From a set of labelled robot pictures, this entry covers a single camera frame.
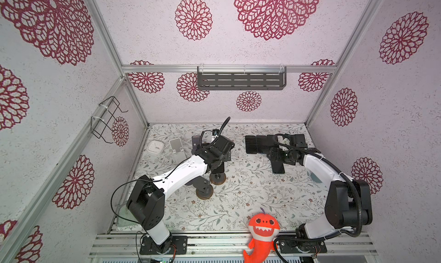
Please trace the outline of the red shark plush toy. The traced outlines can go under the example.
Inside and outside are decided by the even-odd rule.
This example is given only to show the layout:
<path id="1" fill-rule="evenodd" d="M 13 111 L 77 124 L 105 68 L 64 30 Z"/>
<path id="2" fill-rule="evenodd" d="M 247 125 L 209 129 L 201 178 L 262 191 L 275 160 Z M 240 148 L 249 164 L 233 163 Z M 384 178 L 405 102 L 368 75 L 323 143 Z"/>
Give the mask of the red shark plush toy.
<path id="1" fill-rule="evenodd" d="M 248 254 L 243 251 L 244 263 L 263 263 L 271 251 L 274 251 L 274 239 L 280 232 L 280 225 L 275 217 L 267 214 L 264 209 L 251 217 L 248 229 L 252 235 L 248 248 L 252 251 Z"/>

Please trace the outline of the middle round stand base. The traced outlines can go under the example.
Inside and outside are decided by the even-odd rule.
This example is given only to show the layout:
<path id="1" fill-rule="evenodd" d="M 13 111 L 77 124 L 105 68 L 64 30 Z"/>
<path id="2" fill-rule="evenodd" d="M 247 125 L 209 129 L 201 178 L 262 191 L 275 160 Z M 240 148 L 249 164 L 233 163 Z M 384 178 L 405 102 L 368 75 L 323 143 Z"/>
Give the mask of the middle round stand base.
<path id="1" fill-rule="evenodd" d="M 224 184 L 226 181 L 225 173 L 212 173 L 210 175 L 210 183 L 216 186 Z"/>

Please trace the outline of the black smartphone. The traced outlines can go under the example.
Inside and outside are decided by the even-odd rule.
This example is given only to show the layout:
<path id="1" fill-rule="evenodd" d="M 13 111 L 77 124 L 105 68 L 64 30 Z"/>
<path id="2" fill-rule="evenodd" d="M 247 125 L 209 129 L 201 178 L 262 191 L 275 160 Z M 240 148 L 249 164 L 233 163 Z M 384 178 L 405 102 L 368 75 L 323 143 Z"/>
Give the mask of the black smartphone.
<path id="1" fill-rule="evenodd" d="M 256 136 L 245 136 L 246 153 L 255 155 L 258 154 L 258 145 Z"/>

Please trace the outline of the white empty phone stand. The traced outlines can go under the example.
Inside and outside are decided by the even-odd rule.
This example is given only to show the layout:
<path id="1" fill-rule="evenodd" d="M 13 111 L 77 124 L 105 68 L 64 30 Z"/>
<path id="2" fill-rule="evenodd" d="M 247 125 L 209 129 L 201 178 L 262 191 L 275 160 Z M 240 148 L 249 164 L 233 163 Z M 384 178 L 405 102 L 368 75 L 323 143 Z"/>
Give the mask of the white empty phone stand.
<path id="1" fill-rule="evenodd" d="M 181 163 L 182 161 L 185 161 L 187 159 L 181 138 L 175 138 L 169 141 L 171 149 L 172 149 L 172 156 L 176 163 Z"/>

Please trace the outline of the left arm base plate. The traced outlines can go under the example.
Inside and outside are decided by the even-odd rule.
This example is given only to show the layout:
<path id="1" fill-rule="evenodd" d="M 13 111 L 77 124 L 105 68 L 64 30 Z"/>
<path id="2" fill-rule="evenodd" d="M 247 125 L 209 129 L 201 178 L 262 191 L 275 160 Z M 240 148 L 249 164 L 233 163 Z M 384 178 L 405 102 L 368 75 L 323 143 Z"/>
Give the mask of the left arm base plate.
<path id="1" fill-rule="evenodd" d="M 185 255 L 187 253 L 187 236 L 172 235 L 161 245 L 150 236 L 144 237 L 141 242 L 141 255 Z"/>

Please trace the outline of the front round stand base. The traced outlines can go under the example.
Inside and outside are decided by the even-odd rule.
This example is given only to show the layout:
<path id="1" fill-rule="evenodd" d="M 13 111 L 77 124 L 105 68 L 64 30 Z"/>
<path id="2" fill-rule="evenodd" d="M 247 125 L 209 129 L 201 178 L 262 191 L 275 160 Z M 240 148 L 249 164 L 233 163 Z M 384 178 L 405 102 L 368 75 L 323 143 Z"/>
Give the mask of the front round stand base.
<path id="1" fill-rule="evenodd" d="M 202 189 L 196 189 L 196 196 L 201 200 L 208 200 L 212 197 L 214 189 L 211 185 Z"/>

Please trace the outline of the round stand base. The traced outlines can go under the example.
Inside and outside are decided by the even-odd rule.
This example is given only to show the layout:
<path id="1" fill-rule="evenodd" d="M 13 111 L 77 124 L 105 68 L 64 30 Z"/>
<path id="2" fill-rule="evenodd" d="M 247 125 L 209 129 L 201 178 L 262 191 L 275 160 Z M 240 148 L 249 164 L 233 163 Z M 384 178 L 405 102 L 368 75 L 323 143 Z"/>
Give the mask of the round stand base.
<path id="1" fill-rule="evenodd" d="M 202 189 L 196 189 L 196 196 L 201 200 L 208 200 L 212 197 L 214 189 L 211 185 Z"/>
<path id="2" fill-rule="evenodd" d="M 210 183 L 216 186 L 224 184 L 226 181 L 225 173 L 212 173 L 210 175 Z"/>

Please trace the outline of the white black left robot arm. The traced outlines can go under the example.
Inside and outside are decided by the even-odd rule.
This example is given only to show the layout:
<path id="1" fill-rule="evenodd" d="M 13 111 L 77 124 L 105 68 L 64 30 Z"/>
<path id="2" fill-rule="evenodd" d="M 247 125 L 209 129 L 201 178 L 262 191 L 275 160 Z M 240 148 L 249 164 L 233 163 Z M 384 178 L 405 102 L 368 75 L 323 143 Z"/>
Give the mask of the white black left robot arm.
<path id="1" fill-rule="evenodd" d="M 225 181 L 218 168 L 233 148 L 232 140 L 218 136 L 173 170 L 154 178 L 142 176 L 136 181 L 126 206 L 156 246 L 171 244 L 171 232 L 163 221 L 166 200 L 186 185 L 195 187 L 199 199 L 210 199 L 214 193 L 212 184 Z"/>

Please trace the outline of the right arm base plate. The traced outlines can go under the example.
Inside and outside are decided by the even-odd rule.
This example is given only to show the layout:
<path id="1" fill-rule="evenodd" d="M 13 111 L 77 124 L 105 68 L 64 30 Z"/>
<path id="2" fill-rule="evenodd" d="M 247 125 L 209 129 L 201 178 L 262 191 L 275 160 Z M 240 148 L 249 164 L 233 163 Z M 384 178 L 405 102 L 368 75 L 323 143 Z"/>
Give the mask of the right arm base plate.
<path id="1" fill-rule="evenodd" d="M 327 253 L 325 240 L 311 240 L 297 238 L 295 235 L 281 235 L 277 237 L 277 244 L 281 254 Z"/>

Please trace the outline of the white earbuds case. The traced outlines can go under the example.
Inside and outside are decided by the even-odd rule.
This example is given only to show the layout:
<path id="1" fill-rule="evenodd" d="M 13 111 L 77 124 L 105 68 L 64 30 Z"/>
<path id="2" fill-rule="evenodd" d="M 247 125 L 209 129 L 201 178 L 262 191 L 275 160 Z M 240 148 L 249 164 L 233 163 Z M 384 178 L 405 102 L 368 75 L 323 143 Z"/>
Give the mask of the white earbuds case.
<path id="1" fill-rule="evenodd" d="M 165 144 L 161 141 L 153 140 L 147 146 L 147 152 L 152 155 L 159 155 L 165 148 Z"/>

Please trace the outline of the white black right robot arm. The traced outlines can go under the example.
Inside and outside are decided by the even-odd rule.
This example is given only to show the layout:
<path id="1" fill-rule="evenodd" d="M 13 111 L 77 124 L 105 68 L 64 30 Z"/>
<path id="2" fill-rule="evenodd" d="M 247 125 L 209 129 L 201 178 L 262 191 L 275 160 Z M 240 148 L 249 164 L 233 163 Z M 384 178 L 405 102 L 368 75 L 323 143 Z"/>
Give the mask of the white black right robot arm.
<path id="1" fill-rule="evenodd" d="M 270 160 L 300 164 L 327 188 L 325 209 L 319 218 L 300 225 L 297 238 L 303 241 L 328 240 L 345 234 L 358 237 L 373 220 L 370 186 L 342 172 L 317 148 L 309 148 L 297 135 L 275 134 L 269 151 Z"/>

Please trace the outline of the grey wall shelf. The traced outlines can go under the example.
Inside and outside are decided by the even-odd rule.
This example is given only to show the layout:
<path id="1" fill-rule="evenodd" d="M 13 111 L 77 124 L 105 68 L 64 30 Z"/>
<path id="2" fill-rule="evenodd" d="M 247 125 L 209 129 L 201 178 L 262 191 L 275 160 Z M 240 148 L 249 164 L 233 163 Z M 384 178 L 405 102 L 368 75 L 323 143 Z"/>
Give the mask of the grey wall shelf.
<path id="1" fill-rule="evenodd" d="M 287 85 L 286 67 L 276 71 L 204 71 L 197 68 L 197 87 L 203 91 L 280 91 Z"/>

